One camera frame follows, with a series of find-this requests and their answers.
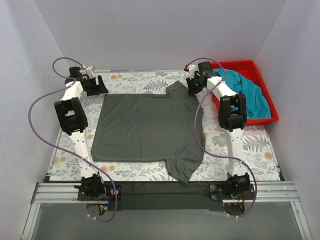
dark gray t-shirt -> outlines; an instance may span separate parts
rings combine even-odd
[[[165,161],[168,173],[183,184],[202,163],[194,119],[199,101],[179,81],[166,94],[106,94],[91,155],[97,162]],[[200,109],[197,132],[206,139]]]

cable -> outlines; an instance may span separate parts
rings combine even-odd
[[[110,200],[109,200],[109,202],[107,203],[107,207],[109,207],[110,206],[110,204],[111,204],[111,202],[112,202],[112,199],[113,199],[114,197],[112,197]]]
[[[215,61],[215,60],[213,60],[213,59],[211,59],[211,58],[206,58],[206,57],[196,58],[196,59],[192,60],[192,61],[188,64],[188,66],[189,66],[190,64],[192,64],[193,62],[195,62],[195,61],[197,61],[197,60],[201,60],[201,59],[210,60],[210,61],[213,61],[213,62],[215,62],[216,64],[218,64],[219,67],[223,70],[223,77],[222,77],[222,79],[221,79],[213,88],[210,89],[210,91],[208,91],[208,92],[204,95],[204,97],[202,98],[202,100],[201,100],[200,103],[199,103],[199,106],[198,106],[197,109],[196,109],[195,116],[194,116],[194,125],[193,125],[193,127],[194,127],[195,140],[196,140],[197,144],[199,145],[199,147],[200,147],[206,154],[208,154],[208,155],[210,155],[210,156],[212,156],[212,157],[214,157],[214,158],[234,159],[234,160],[237,160],[237,161],[241,162],[241,163],[249,170],[249,172],[251,173],[252,178],[253,178],[253,182],[254,182],[254,187],[255,187],[255,192],[254,192],[254,197],[253,197],[253,200],[252,200],[252,204],[250,205],[250,207],[248,208],[248,210],[247,210],[245,213],[243,213],[242,215],[240,215],[240,216],[233,216],[233,217],[235,217],[235,218],[244,217],[244,216],[247,215],[247,214],[251,211],[251,209],[254,207],[254,204],[255,204],[256,199],[257,199],[258,184],[257,184],[257,180],[256,180],[256,178],[255,178],[254,173],[252,172],[251,168],[250,168],[243,160],[241,160],[241,159],[238,158],[238,157],[234,157],[234,156],[219,156],[219,155],[216,155],[216,154],[213,154],[213,153],[208,152],[208,151],[201,145],[201,142],[200,142],[200,140],[199,140],[199,138],[198,138],[198,134],[197,134],[197,118],[198,118],[198,114],[199,114],[201,105],[202,105],[203,102],[205,101],[206,97],[207,97],[210,93],[212,93],[212,91],[213,91],[217,86],[219,86],[219,84],[221,84],[221,83],[225,80],[226,75],[227,75],[227,74],[226,74],[226,70],[224,69],[224,67],[221,66],[221,64],[220,64],[219,62],[217,62],[217,61]]]
[[[239,197],[239,200],[238,200],[238,201],[236,201],[236,202],[233,203],[233,205],[238,205],[238,203],[239,203],[240,200],[241,200],[241,196]]]
[[[207,189],[204,190],[204,194],[207,195],[207,196],[209,197],[209,199],[210,199],[210,200],[213,200],[213,201],[219,200],[219,199],[212,199],[212,198],[211,198],[211,196],[212,196],[212,195],[215,195],[216,193],[217,193],[216,190],[212,190],[212,189],[210,189],[210,188],[207,188]]]
[[[106,195],[107,195],[107,189],[104,188],[104,195],[103,195],[102,197],[100,197],[100,198],[94,197],[94,199],[95,199],[95,200],[101,200],[101,199],[104,199]]]
[[[84,80],[89,80],[89,75],[88,74],[83,74],[82,77],[83,77]]]
[[[115,185],[114,181],[111,179],[111,177],[110,177],[105,171],[103,171],[102,169],[100,169],[100,168],[97,167],[96,165],[92,164],[91,162],[89,162],[87,159],[85,159],[84,157],[80,156],[79,154],[77,154],[77,153],[75,153],[75,152],[72,152],[72,151],[70,151],[70,150],[68,150],[68,149],[65,149],[65,148],[63,148],[63,147],[57,146],[57,145],[55,145],[55,144],[52,144],[51,142],[45,140],[45,139],[44,139],[43,137],[41,137],[41,136],[39,135],[39,133],[36,131],[36,129],[35,129],[33,123],[32,123],[32,120],[31,120],[31,112],[32,112],[32,109],[33,109],[34,105],[35,105],[38,101],[40,101],[41,99],[43,99],[43,98],[45,98],[45,97],[47,97],[47,96],[50,96],[50,95],[59,93],[59,92],[61,92],[61,91],[64,91],[64,90],[70,88],[73,84],[75,84],[75,82],[76,82],[76,79],[75,79],[75,78],[73,78],[73,77],[68,77],[68,76],[63,76],[63,75],[61,75],[60,73],[58,73],[58,72],[56,71],[56,69],[55,69],[55,64],[56,64],[57,61],[62,60],[62,59],[71,60],[71,61],[79,64],[82,68],[84,68],[84,65],[82,65],[80,62],[78,62],[78,61],[76,61],[76,60],[74,60],[74,59],[72,59],[72,58],[70,58],[70,57],[59,57],[59,58],[57,58],[56,60],[54,60],[54,62],[52,63],[52,69],[53,69],[53,71],[54,71],[59,77],[61,77],[61,78],[64,78],[64,79],[73,79],[73,83],[71,83],[71,84],[70,84],[69,86],[67,86],[67,87],[64,87],[64,88],[59,89],[59,90],[52,91],[52,92],[50,92],[50,93],[47,93],[47,94],[45,94],[45,95],[43,95],[43,96],[38,97],[38,98],[31,104],[31,106],[30,106],[30,108],[29,108],[29,111],[28,111],[28,121],[29,121],[29,124],[30,124],[30,127],[31,127],[33,133],[34,133],[42,142],[44,142],[45,144],[48,144],[49,146],[51,146],[51,147],[53,147],[53,148],[59,149],[59,150],[61,150],[61,151],[65,151],[65,152],[67,152],[67,153],[69,153],[69,154],[72,154],[72,155],[80,158],[82,161],[85,161],[87,164],[89,164],[90,166],[94,167],[95,169],[97,169],[98,171],[100,171],[101,173],[103,173],[104,175],[107,176],[107,178],[110,180],[110,182],[111,182],[111,184],[112,184],[112,187],[113,187],[113,190],[114,190],[115,206],[114,206],[113,214],[112,214],[111,218],[110,218],[110,219],[107,219],[107,220],[105,220],[105,219],[103,219],[103,218],[91,216],[91,217],[94,218],[94,219],[97,219],[97,220],[100,220],[100,221],[102,221],[102,222],[106,222],[106,223],[107,223],[107,222],[110,222],[110,221],[115,217],[116,212],[117,212],[117,208],[118,208],[117,188],[116,188],[116,185]]]
[[[243,200],[242,200],[242,202],[240,204],[243,204],[245,202],[245,200],[246,200],[246,193],[244,192],[243,193]]]

fabric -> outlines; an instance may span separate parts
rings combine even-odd
[[[204,152],[194,136],[199,101],[179,81],[166,94],[106,94],[91,155],[97,162],[165,161],[168,173],[187,184]],[[197,130],[205,145],[203,110]]]
[[[224,75],[222,69],[214,69],[214,72]],[[237,94],[244,94],[246,98],[247,119],[269,119],[270,108],[267,100],[262,95],[261,88],[240,73],[226,69],[226,85]]]

metal frame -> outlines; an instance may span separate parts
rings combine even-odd
[[[74,185],[80,183],[38,183],[32,198],[29,215],[23,230],[22,240],[30,240],[35,229],[38,213],[42,203],[97,204],[108,201],[78,201],[78,190]],[[312,236],[303,213],[300,198],[293,182],[259,181],[257,184],[256,202],[290,202],[303,240],[311,240]]]
[[[31,204],[28,217],[26,219],[21,240],[30,240],[36,226],[41,203],[35,202]]]
[[[312,236],[311,236],[311,233],[310,233],[307,221],[306,221],[306,217],[305,217],[304,212],[301,207],[301,202],[300,201],[296,201],[296,202],[292,201],[291,206],[292,206],[295,220],[296,220],[296,223],[298,224],[302,239],[303,240],[312,239]]]

glass panel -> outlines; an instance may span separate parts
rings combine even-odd
[[[88,208],[88,212],[93,211],[99,215],[98,206]],[[106,212],[103,217],[110,217],[111,213]],[[192,209],[124,210],[107,223],[86,215],[86,205],[82,203],[42,203],[32,239],[302,239],[290,202],[257,202],[238,221]]]

